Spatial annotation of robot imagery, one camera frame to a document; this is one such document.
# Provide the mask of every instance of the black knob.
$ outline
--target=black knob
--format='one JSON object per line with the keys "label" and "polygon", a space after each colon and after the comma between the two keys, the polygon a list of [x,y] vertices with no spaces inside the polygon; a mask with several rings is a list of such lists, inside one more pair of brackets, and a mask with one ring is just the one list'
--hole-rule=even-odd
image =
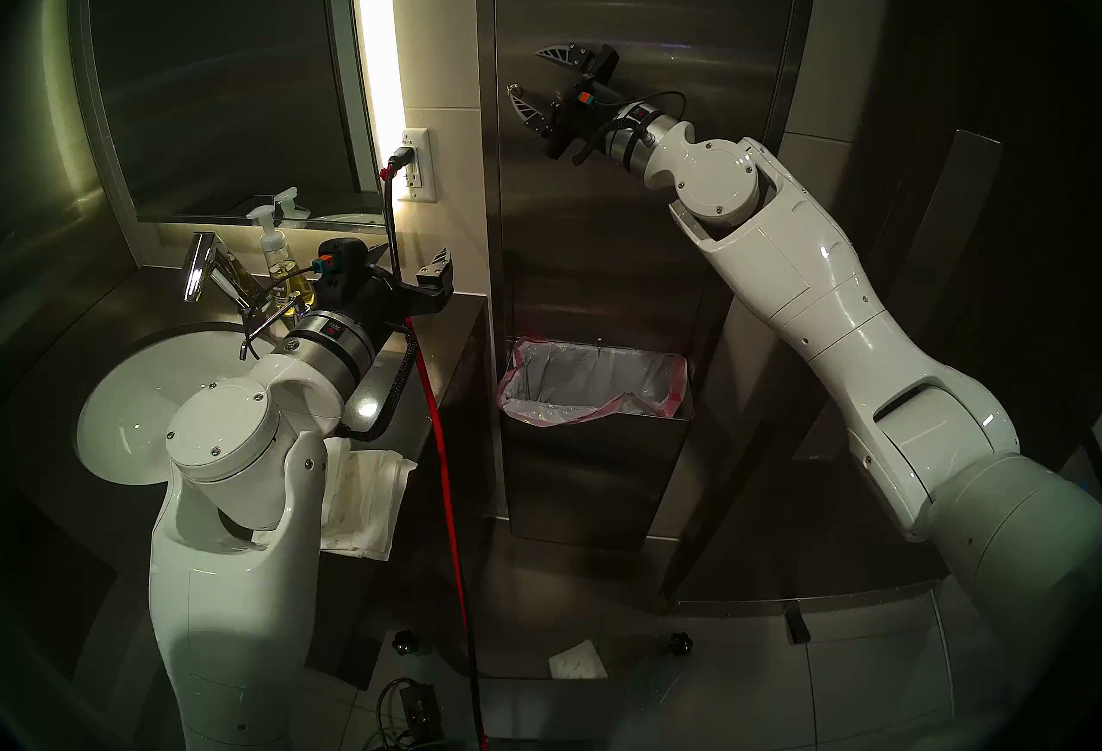
{"label": "black knob", "polygon": [[395,639],[390,642],[390,645],[395,648],[399,656],[409,656],[411,653],[417,653],[421,648],[421,642],[419,642],[417,635],[409,630],[396,632]]}
{"label": "black knob", "polygon": [[692,653],[692,639],[687,632],[676,632],[670,636],[668,646],[674,656],[688,656]]}

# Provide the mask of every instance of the dark countertop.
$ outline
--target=dark countertop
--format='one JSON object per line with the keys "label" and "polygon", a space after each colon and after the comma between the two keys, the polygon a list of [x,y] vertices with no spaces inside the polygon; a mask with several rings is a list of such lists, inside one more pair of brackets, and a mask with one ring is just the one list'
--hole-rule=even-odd
{"label": "dark countertop", "polygon": [[[455,294],[443,312],[414,319],[437,399],[447,391],[485,302],[478,294]],[[131,581],[148,577],[150,530],[164,483],[114,484],[89,472],[76,454],[76,420],[88,394],[121,360],[168,335],[204,330],[209,322],[239,330],[236,309],[222,291],[212,287],[201,302],[187,304],[180,299],[179,270],[139,269],[68,328],[0,405],[8,429],[8,478],[54,523]],[[396,336],[380,352],[348,401],[349,426],[365,427],[357,408],[364,399],[381,401],[404,344],[404,337]],[[414,372],[390,427],[363,447],[393,449],[415,460],[430,431]]]}

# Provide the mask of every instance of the chrome faucet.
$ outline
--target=chrome faucet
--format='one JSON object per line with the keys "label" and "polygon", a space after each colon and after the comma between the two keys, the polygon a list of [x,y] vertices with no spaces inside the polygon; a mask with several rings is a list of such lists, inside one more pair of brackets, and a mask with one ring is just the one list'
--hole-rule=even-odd
{"label": "chrome faucet", "polygon": [[245,269],[216,232],[196,232],[192,235],[183,271],[184,300],[192,304],[203,296],[207,277],[229,294],[242,315],[268,302],[268,289]]}
{"label": "chrome faucet", "polygon": [[226,247],[226,242],[223,242],[215,232],[196,232],[192,235],[183,271],[184,300],[186,302],[194,304],[202,297],[203,287],[208,278],[237,304],[237,310],[241,314],[241,326],[245,330],[245,341],[241,342],[240,350],[241,360],[249,352],[256,357],[257,352],[252,347],[253,340],[282,318],[284,312],[293,312],[294,322],[298,323],[299,319],[310,311],[310,308],[296,293],[276,312],[264,317],[260,324],[253,326],[253,317],[268,309],[272,297],[269,290],[245,269],[244,265],[235,257],[234,251]]}

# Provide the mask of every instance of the mirror frame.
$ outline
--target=mirror frame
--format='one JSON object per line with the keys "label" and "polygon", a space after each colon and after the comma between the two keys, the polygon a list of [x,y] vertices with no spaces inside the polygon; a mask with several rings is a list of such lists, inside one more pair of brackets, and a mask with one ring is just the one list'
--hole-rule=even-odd
{"label": "mirror frame", "polygon": [[[368,114],[367,83],[360,58],[359,33],[353,0],[326,0],[329,8],[332,41],[336,63],[337,86],[341,93],[344,137],[352,151],[356,183],[364,189],[365,181],[372,181],[380,197],[379,212],[364,212],[370,222],[343,222],[339,219],[281,219],[279,225],[294,229],[332,229],[333,232],[368,232],[383,234],[381,214],[382,191],[378,184],[379,167],[376,159],[370,116]],[[220,224],[252,225],[250,219],[217,214],[159,214],[140,216],[130,196],[122,167],[115,151],[110,126],[99,88],[96,58],[91,43],[91,13],[89,0],[69,0],[69,51],[77,82],[80,111],[87,129],[88,141],[99,176],[108,196],[116,206],[120,222],[126,224]],[[309,206],[309,192],[300,196]]]}

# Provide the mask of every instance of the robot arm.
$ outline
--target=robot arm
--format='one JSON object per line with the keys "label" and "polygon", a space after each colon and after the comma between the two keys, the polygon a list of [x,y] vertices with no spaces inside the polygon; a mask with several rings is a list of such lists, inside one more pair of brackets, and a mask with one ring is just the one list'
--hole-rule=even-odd
{"label": "robot arm", "polygon": [[888,516],[932,539],[992,627],[1039,667],[1102,587],[1102,507],[1022,457],[986,387],[929,357],[869,285],[850,239],[754,139],[695,143],[692,124],[607,86],[615,52],[543,56],[581,78],[551,114],[509,94],[528,128],[574,163],[603,151],[648,189],[752,312],[804,358],[845,419]]}
{"label": "robot arm", "polygon": [[[290,747],[290,705],[313,633],[328,444],[336,442],[324,438],[357,436],[338,427],[345,401],[406,318],[439,312],[453,291],[447,251],[419,271],[418,285],[402,285],[376,264],[382,249],[360,239],[323,243],[328,272],[315,282],[311,312],[247,375],[209,383],[170,425],[172,469],[153,527],[149,601],[190,751]],[[194,299],[203,270],[187,278]],[[403,385],[396,380],[376,427],[360,438],[385,429]],[[268,539],[235,536],[223,515]]]}

